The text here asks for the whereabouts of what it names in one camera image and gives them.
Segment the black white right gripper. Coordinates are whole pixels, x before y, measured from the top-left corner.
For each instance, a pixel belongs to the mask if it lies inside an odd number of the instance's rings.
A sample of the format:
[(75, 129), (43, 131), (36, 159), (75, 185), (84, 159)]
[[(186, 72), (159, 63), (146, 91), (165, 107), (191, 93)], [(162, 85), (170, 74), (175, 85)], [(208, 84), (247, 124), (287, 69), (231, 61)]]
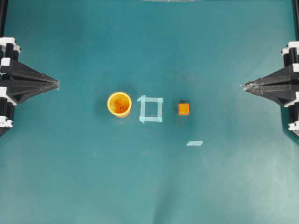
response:
[(299, 136), (299, 42), (289, 42), (281, 51), (284, 68), (245, 83), (245, 92), (284, 105), (289, 111), (288, 130)]

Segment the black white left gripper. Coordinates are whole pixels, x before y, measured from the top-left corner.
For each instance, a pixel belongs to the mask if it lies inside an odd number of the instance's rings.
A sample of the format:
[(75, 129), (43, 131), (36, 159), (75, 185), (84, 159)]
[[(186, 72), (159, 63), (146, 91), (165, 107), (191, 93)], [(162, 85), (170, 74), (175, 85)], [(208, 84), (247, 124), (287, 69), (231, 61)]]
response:
[(9, 66), (9, 74), (0, 71), (1, 136), (13, 127), (17, 104), (22, 104), (29, 98), (51, 90), (57, 90), (60, 87), (58, 80), (19, 62), (18, 56), (20, 53), (21, 48), (15, 38), (0, 38), (0, 68)]

